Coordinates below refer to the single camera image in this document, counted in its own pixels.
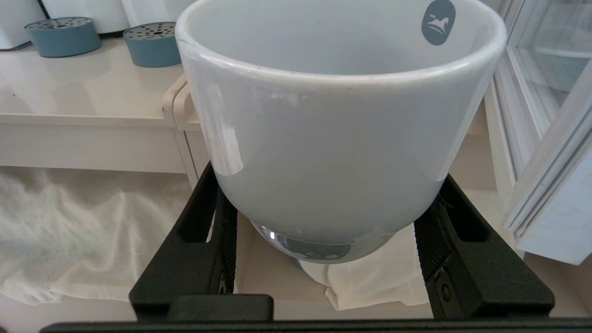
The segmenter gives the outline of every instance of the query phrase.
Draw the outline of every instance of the white shelf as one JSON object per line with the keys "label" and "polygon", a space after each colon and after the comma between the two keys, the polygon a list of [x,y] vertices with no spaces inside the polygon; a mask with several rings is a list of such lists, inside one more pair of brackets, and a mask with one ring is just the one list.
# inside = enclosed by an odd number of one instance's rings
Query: white shelf
{"label": "white shelf", "polygon": [[175,127],[162,111],[181,65],[141,68],[123,39],[79,56],[0,53],[0,123]]}

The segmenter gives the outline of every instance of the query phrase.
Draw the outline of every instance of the logo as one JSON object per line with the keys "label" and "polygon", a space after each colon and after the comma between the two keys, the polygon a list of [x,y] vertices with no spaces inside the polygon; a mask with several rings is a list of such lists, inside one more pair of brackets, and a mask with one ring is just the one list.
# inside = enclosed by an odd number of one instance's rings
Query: logo
{"label": "logo", "polygon": [[423,37],[432,45],[446,43],[456,19],[456,9],[450,0],[435,0],[423,16]]}

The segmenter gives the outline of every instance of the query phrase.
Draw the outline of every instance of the glass pane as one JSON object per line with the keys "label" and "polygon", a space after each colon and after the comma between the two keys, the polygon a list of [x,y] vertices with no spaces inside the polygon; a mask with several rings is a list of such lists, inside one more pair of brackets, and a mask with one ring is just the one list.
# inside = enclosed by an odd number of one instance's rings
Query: glass pane
{"label": "glass pane", "polygon": [[525,0],[508,51],[542,137],[592,57],[592,0]]}

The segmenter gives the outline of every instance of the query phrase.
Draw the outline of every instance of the cabinet door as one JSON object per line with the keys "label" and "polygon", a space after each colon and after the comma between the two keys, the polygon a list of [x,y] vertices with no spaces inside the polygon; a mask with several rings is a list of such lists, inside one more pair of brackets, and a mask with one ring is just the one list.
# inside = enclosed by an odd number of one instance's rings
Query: cabinet door
{"label": "cabinet door", "polygon": [[485,102],[506,226],[519,239],[589,147],[592,0],[501,7],[510,35]]}

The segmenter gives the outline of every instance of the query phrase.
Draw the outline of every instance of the white cabinet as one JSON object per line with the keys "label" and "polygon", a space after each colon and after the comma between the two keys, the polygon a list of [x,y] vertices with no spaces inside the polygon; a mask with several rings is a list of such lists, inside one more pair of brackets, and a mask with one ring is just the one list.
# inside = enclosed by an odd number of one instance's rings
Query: white cabinet
{"label": "white cabinet", "polygon": [[592,252],[592,3],[506,0],[506,54],[485,96],[505,226],[527,252]]}

